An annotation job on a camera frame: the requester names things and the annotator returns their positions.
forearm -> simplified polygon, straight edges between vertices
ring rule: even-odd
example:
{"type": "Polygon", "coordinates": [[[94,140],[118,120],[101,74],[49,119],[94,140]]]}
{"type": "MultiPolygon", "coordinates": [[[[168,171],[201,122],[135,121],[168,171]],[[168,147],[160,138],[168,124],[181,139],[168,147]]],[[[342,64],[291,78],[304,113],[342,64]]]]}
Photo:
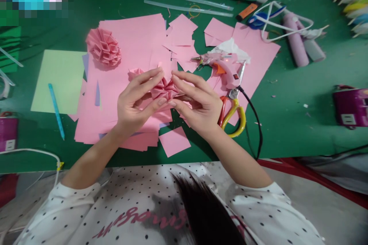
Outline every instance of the forearm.
{"type": "Polygon", "coordinates": [[[127,138],[129,134],[115,126],[79,158],[61,183],[74,189],[84,189],[93,185],[116,150],[127,138]]]}
{"type": "Polygon", "coordinates": [[[221,128],[204,138],[234,182],[249,188],[264,188],[272,184],[273,181],[257,161],[221,128]]]}

yellow scissors handle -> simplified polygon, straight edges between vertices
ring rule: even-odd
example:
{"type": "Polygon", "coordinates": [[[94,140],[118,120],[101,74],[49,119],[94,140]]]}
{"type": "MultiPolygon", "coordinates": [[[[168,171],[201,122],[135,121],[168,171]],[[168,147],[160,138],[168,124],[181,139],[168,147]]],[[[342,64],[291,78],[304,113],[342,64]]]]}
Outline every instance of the yellow scissors handle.
{"type": "Polygon", "coordinates": [[[239,106],[239,101],[238,99],[234,99],[232,100],[232,107],[229,111],[229,113],[227,113],[225,119],[223,120],[222,126],[221,128],[224,130],[225,126],[227,125],[228,121],[230,120],[230,118],[235,114],[235,111],[238,110],[239,113],[239,118],[240,118],[240,125],[238,127],[238,129],[232,133],[229,134],[230,138],[235,138],[238,137],[244,130],[245,128],[245,124],[246,124],[246,118],[245,118],[245,112],[244,112],[244,108],[239,106]]]}

purple box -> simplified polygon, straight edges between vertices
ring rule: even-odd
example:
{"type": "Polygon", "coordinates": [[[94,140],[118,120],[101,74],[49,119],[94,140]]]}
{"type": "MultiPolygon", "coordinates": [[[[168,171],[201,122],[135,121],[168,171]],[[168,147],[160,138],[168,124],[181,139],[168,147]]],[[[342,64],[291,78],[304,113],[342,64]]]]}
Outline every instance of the purple box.
{"type": "Polygon", "coordinates": [[[18,119],[0,118],[0,151],[13,150],[16,148],[18,132],[18,119]]]}
{"type": "Polygon", "coordinates": [[[339,124],[347,127],[368,126],[368,89],[335,92],[333,101],[339,124]]]}

white shirt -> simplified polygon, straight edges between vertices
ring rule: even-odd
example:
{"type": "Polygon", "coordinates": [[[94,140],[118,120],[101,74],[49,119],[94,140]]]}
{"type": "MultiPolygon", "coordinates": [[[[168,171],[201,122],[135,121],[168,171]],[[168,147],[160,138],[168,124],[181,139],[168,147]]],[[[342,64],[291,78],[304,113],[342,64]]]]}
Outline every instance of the white shirt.
{"type": "MultiPolygon", "coordinates": [[[[189,177],[189,171],[218,196],[199,163],[123,167],[104,187],[76,190],[59,183],[19,244],[187,244],[190,226],[171,173],[189,177]]],[[[219,199],[234,223],[239,226],[238,216],[248,229],[238,227],[247,244],[323,244],[276,183],[261,189],[234,184],[219,199]]]]}

table surface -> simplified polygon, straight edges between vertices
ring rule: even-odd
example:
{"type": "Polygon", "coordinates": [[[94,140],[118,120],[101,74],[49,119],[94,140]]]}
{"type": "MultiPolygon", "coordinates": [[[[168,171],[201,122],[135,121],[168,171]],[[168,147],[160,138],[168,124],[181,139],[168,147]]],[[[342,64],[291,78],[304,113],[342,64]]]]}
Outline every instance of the table surface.
{"type": "MultiPolygon", "coordinates": [[[[18,148],[34,148],[53,152],[69,169],[91,145],[76,143],[74,133],[76,123],[67,115],[62,115],[66,140],[62,141],[54,114],[31,112],[31,104],[41,66],[43,51],[57,49],[86,51],[85,38],[91,28],[96,28],[100,20],[118,20],[162,13],[170,22],[181,12],[147,5],[144,0],[74,0],[69,3],[73,10],[68,19],[28,20],[22,25],[22,36],[29,36],[35,45],[20,51],[19,68],[10,75],[17,86],[10,98],[0,101],[1,111],[12,111],[19,117],[18,148]]],[[[184,0],[152,0],[173,5],[190,7],[193,3],[184,0]]],[[[247,3],[238,0],[209,0],[235,7],[234,14],[242,11],[247,3]]],[[[359,88],[367,83],[367,41],[352,39],[347,19],[341,15],[343,7],[332,0],[280,0],[288,9],[304,17],[311,18],[317,28],[327,24],[327,35],[318,43],[327,54],[327,59],[296,68],[287,40],[281,40],[281,52],[277,55],[257,88],[252,102],[256,107],[263,130],[261,158],[295,157],[334,154],[343,149],[365,144],[368,128],[348,130],[338,126],[335,120],[332,92],[334,85],[346,84],[359,88]]],[[[205,53],[204,29],[212,16],[200,14],[193,19],[198,25],[194,32],[195,48],[205,53]]],[[[234,17],[217,16],[220,21],[235,26],[234,17]]],[[[195,72],[207,79],[210,68],[195,72]]],[[[119,149],[108,163],[110,167],[129,165],[149,165],[164,163],[205,162],[217,160],[211,148],[172,111],[173,122],[162,128],[160,135],[183,126],[192,147],[167,158],[159,142],[158,147],[150,147],[147,152],[119,149]]],[[[248,133],[235,138],[249,152],[257,150],[259,136],[256,119],[251,108],[246,111],[248,133]]],[[[228,126],[227,131],[235,127],[228,126]]],[[[56,169],[56,161],[49,156],[32,152],[22,152],[0,156],[0,173],[28,172],[56,169]]]]}

